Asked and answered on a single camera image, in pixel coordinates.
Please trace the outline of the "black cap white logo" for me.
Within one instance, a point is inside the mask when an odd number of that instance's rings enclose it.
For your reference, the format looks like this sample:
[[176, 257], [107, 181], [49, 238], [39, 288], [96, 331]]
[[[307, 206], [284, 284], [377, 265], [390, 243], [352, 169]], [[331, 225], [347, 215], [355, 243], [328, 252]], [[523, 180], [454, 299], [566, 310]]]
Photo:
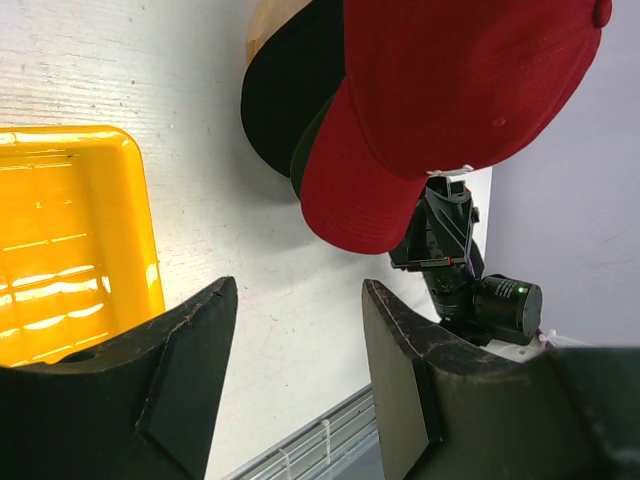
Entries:
[[310, 1], [247, 64], [241, 123], [269, 167], [290, 175], [296, 144], [344, 75], [343, 3], [338, 0]]

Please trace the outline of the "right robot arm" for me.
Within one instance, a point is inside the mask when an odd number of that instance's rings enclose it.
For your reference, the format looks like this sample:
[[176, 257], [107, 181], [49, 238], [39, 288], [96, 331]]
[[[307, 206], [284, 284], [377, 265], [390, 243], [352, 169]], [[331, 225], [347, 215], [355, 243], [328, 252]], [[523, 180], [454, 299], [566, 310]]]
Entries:
[[540, 328], [541, 288], [502, 274], [484, 274], [473, 239], [479, 210], [463, 180], [432, 177], [424, 187], [391, 265], [419, 272], [440, 325], [464, 340], [486, 346], [503, 343], [538, 348], [582, 347], [583, 342]]

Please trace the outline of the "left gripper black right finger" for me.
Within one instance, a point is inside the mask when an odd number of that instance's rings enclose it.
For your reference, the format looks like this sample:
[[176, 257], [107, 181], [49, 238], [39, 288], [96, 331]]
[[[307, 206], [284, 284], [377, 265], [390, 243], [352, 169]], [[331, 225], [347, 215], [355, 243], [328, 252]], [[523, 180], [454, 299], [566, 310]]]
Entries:
[[514, 362], [366, 280], [362, 315], [388, 479], [635, 479], [639, 352], [546, 349]]

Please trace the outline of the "red baseball cap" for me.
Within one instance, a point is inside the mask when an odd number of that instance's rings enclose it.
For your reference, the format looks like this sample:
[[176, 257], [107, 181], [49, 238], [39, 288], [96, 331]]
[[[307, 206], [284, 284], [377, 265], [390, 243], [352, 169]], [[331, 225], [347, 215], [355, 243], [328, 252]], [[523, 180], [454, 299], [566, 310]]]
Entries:
[[301, 211], [322, 240], [384, 254], [434, 176], [500, 163], [591, 66], [609, 1], [347, 1], [345, 76], [313, 142]]

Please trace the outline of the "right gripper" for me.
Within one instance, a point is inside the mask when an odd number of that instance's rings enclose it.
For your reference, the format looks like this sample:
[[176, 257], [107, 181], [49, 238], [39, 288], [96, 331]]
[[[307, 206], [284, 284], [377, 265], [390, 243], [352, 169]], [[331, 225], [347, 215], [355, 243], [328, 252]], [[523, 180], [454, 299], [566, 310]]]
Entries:
[[474, 318], [474, 295], [484, 261], [473, 240], [479, 210], [463, 180], [427, 181], [401, 243], [389, 255], [394, 269], [420, 272], [436, 313], [448, 322]]

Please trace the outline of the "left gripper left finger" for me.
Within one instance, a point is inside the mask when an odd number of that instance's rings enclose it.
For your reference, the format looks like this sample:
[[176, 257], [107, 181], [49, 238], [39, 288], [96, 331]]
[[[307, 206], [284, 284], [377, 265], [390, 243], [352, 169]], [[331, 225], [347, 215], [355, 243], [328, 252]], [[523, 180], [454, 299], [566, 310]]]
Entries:
[[1, 371], [5, 479], [201, 479], [234, 337], [236, 281], [54, 364]]

